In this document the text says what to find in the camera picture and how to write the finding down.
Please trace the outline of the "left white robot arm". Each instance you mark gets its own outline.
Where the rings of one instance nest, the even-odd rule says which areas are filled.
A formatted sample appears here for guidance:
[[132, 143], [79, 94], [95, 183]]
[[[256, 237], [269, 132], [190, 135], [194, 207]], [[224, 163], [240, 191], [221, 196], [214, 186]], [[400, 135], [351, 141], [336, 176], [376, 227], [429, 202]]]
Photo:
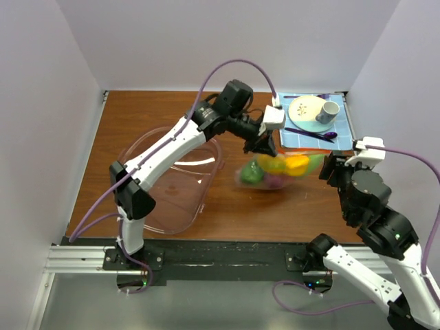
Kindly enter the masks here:
[[149, 191], [176, 161], [225, 132], [244, 141], [244, 153], [277, 154], [272, 132], [285, 123], [280, 97], [274, 93], [271, 105], [255, 120], [248, 113], [253, 98], [250, 86], [231, 80], [220, 93], [197, 99], [177, 124], [146, 151], [125, 164], [112, 163], [111, 189], [121, 217], [118, 261], [126, 269], [134, 270], [142, 263], [144, 223], [156, 206]]

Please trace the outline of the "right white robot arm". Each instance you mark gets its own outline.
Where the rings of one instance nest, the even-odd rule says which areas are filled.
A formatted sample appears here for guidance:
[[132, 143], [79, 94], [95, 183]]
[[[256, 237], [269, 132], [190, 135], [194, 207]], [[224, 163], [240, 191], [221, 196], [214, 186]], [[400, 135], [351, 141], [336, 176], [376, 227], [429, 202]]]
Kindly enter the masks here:
[[364, 292], [393, 329], [438, 329], [439, 286], [422, 267], [422, 250], [412, 224], [388, 207], [391, 188], [364, 161], [351, 163], [340, 152], [325, 157], [319, 178], [337, 189], [342, 218], [385, 262], [396, 281], [376, 274], [326, 234], [307, 244], [304, 270], [335, 271]]

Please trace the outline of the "clear zip top bag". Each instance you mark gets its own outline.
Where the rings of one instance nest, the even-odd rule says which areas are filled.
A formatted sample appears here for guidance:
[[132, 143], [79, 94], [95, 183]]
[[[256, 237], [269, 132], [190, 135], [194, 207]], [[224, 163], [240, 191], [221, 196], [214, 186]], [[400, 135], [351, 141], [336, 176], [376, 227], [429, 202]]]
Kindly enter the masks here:
[[235, 182], [244, 188], [279, 190], [310, 175], [330, 153], [321, 148], [280, 149], [275, 157], [256, 153], [236, 171]]

